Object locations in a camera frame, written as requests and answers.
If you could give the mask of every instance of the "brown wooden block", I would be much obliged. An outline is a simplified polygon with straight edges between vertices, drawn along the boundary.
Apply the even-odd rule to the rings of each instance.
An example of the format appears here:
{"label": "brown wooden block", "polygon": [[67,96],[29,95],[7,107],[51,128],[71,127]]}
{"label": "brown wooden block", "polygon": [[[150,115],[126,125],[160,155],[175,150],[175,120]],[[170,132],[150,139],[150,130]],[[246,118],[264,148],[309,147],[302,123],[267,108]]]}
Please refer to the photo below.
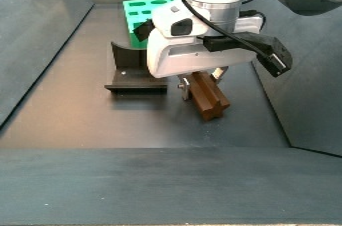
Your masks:
{"label": "brown wooden block", "polygon": [[230,102],[207,72],[195,72],[188,77],[190,92],[206,121],[222,117]]}

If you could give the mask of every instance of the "bin floor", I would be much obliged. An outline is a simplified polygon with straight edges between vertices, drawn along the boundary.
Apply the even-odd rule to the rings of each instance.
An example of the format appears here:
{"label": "bin floor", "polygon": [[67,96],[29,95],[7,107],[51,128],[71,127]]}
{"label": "bin floor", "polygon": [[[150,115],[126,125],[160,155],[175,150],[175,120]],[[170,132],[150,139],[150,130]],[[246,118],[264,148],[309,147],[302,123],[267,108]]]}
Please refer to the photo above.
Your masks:
{"label": "bin floor", "polygon": [[111,41],[128,40],[119,5],[96,6],[0,133],[0,148],[287,147],[251,64],[231,67],[220,88],[231,107],[204,122],[167,95],[114,96]]}
{"label": "bin floor", "polygon": [[0,224],[341,223],[342,160],[289,148],[250,64],[207,123],[175,78],[167,95],[104,89],[123,23],[95,7],[1,129]]}

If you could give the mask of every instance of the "green object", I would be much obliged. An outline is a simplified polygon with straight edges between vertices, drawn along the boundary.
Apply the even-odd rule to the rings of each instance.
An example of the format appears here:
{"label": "green object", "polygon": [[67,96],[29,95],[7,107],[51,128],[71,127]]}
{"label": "green object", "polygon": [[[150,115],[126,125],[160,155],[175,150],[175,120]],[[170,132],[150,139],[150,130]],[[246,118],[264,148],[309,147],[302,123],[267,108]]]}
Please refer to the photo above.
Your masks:
{"label": "green object", "polygon": [[147,40],[140,42],[134,34],[134,29],[152,18],[152,10],[174,0],[127,0],[123,1],[124,15],[130,32],[131,46],[147,48]]}

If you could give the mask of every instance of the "black holder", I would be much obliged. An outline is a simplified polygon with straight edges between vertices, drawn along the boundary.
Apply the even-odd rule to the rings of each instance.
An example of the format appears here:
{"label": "black holder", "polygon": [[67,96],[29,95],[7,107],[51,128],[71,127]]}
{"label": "black holder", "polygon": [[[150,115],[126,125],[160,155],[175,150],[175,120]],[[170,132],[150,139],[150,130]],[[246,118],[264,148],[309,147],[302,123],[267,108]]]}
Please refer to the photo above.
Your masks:
{"label": "black holder", "polygon": [[114,80],[104,87],[114,93],[127,92],[167,92],[167,78],[155,78],[147,68],[147,50],[127,49],[114,42],[112,54],[116,64]]}

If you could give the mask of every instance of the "black bracket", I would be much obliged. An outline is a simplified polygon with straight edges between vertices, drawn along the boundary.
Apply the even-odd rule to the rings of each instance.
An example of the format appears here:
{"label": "black bracket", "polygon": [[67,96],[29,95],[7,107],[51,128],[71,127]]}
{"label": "black bracket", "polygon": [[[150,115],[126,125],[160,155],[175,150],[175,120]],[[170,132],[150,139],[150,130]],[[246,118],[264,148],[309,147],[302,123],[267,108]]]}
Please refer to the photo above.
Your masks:
{"label": "black bracket", "polygon": [[[256,54],[256,58],[274,77],[281,76],[291,69],[293,56],[278,38],[251,32],[234,33],[234,36],[247,41],[264,53],[263,55]],[[218,52],[235,48],[252,51],[250,47],[228,37],[204,37],[203,45],[210,52]]]}

